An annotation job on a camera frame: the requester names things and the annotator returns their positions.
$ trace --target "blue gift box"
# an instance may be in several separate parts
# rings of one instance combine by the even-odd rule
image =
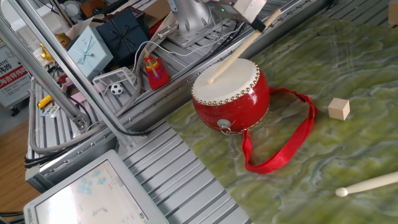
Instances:
[[[120,13],[97,30],[113,54],[113,65],[132,65],[138,47],[148,40],[130,10]]]
[[[93,81],[112,60],[112,53],[94,27],[87,27],[68,50],[81,72]]]

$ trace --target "drumhead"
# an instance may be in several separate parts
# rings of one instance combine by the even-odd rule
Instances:
[[[193,84],[192,93],[197,101],[225,102],[237,95],[241,96],[259,75],[254,62],[238,58],[212,84],[209,84],[208,79],[222,63],[218,62],[207,68]]]

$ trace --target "red strap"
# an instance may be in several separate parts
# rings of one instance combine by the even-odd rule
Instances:
[[[269,158],[267,161],[256,166],[252,166],[249,164],[252,144],[250,141],[249,131],[246,128],[243,131],[242,150],[246,158],[246,169],[248,171],[256,172],[259,174],[267,174],[286,165],[293,157],[293,155],[296,153],[296,151],[299,149],[299,147],[306,140],[307,136],[310,134],[313,125],[313,120],[315,119],[318,113],[318,109],[315,107],[315,105],[312,103],[311,99],[308,96],[303,94],[298,94],[296,91],[290,91],[285,88],[281,89],[270,88],[270,93],[277,93],[277,92],[293,93],[297,96],[299,100],[308,103],[310,105],[310,109],[308,111],[308,117],[295,130],[293,136],[290,138],[290,140],[281,150],[279,150],[277,153],[271,156],[271,158]]]

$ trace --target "white monitor frame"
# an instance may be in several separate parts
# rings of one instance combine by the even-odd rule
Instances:
[[[55,195],[60,190],[74,183],[80,177],[84,176],[88,172],[92,171],[94,168],[98,167],[105,161],[108,161],[113,169],[116,171],[120,179],[123,181],[124,185],[137,202],[138,206],[142,209],[145,216],[147,217],[146,224],[168,224],[169,222],[164,217],[159,208],[155,205],[152,199],[149,197],[147,192],[142,188],[138,180],[133,176],[130,170],[126,167],[124,162],[120,159],[118,154],[114,150],[110,150],[103,154],[93,162],[89,163],[87,166],[83,167],[76,173],[72,174],[70,177],[66,178],[56,186],[52,187],[50,190],[46,191],[42,195],[35,198],[33,201],[29,202],[24,207],[24,217],[27,224],[40,224],[37,217],[36,206],[40,205],[42,202],[46,201],[48,198]]]

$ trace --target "soccer ball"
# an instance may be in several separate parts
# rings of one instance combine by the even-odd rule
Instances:
[[[114,95],[120,95],[123,92],[123,86],[120,84],[112,84],[110,89],[111,93]]]

